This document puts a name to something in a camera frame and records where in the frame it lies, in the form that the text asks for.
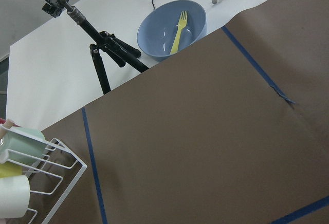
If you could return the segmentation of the blue bowl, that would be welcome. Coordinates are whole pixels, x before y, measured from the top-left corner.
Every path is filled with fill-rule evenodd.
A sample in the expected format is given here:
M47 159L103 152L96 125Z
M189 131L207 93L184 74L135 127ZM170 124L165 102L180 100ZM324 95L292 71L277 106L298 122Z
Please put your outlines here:
M176 0L156 8L143 20L137 32L139 48L157 61L171 56L183 11L187 11L187 25L181 31L178 51L204 37L207 30L204 8L194 1Z

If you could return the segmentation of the yellow plastic fork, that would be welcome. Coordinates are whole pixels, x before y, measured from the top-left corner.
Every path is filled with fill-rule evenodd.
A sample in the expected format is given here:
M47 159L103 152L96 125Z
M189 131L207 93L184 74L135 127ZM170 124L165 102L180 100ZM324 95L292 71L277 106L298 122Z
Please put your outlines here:
M180 14L180 17L179 17L179 20L177 23L176 36L174 38L174 42L173 42L170 54L175 54L178 52L181 32L186 27L187 22L188 22L188 12L185 10L185 11L182 11Z

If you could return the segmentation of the black tripod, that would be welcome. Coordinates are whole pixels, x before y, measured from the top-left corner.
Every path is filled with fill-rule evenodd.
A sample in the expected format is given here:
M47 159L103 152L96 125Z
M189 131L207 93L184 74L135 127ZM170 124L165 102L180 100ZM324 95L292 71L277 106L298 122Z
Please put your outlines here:
M148 67L139 60L141 57L140 50L121 41L114 34L109 34L106 31L98 32L78 8L69 4L69 0L45 1L43 11L56 18L66 9L70 18L94 40L94 43L90 44L89 50L103 94L110 92L111 87L100 55L101 51L107 53L119 67L129 64L140 73L148 70Z

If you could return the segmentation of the mint cup on rack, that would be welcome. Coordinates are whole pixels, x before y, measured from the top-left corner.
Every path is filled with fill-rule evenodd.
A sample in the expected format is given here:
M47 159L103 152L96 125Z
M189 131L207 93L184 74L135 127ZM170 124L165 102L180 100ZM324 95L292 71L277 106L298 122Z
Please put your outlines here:
M13 127L1 140L1 162L5 159L33 165L37 159L42 158L46 144L44 135L35 129Z

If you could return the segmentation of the yellow cup on rack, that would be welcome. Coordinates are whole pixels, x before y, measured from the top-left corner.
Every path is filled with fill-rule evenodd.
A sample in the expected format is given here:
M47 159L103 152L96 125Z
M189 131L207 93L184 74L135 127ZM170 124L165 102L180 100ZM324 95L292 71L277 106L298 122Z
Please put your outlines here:
M5 162L0 167L0 177L13 177L22 174L22 167L12 162Z

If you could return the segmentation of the white cup on rack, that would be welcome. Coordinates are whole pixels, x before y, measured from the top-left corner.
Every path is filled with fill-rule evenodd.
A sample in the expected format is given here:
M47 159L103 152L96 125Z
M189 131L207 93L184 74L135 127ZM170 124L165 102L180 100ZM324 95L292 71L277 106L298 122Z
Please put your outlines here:
M30 200L30 184L25 175L1 178L1 219L21 218Z

